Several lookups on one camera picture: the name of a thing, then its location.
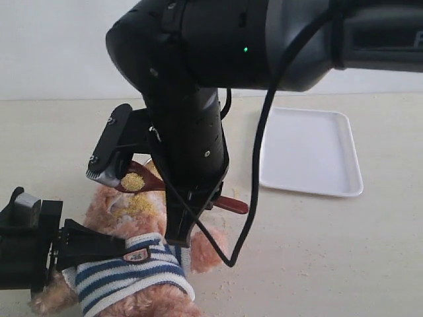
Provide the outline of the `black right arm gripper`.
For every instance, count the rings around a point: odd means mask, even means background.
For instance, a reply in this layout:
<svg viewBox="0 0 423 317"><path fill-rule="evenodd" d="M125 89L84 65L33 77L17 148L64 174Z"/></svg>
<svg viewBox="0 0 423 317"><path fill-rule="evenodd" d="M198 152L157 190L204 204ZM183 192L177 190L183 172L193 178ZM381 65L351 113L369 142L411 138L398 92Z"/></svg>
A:
<svg viewBox="0 0 423 317"><path fill-rule="evenodd" d="M217 90L201 88L180 102L116 107L89 159L86 177L115 188L131 161L150 169L166 185L171 244L188 246L195 220L221 194L229 157Z"/></svg>

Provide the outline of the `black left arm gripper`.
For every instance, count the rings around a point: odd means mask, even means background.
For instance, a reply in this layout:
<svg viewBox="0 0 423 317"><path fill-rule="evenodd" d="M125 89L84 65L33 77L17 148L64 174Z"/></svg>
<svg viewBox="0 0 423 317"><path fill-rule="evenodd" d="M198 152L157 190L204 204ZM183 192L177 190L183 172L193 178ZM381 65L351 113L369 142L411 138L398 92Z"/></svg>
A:
<svg viewBox="0 0 423 317"><path fill-rule="evenodd" d="M38 294L50 284L63 202L41 200L17 187L1 211L1 289ZM126 241L66 219L60 231L56 269L119 258Z"/></svg>

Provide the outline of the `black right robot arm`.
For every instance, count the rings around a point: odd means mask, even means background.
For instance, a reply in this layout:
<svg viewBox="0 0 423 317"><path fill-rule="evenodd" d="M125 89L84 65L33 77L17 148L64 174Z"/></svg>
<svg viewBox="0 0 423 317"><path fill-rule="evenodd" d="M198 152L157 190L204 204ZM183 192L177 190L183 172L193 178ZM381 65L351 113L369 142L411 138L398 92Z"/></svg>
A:
<svg viewBox="0 0 423 317"><path fill-rule="evenodd" d="M106 33L145 109L113 111L87 176L113 187L134 154L166 176L167 232L186 246L229 167L217 91L303 92L331 69L422 71L421 1L140 1Z"/></svg>

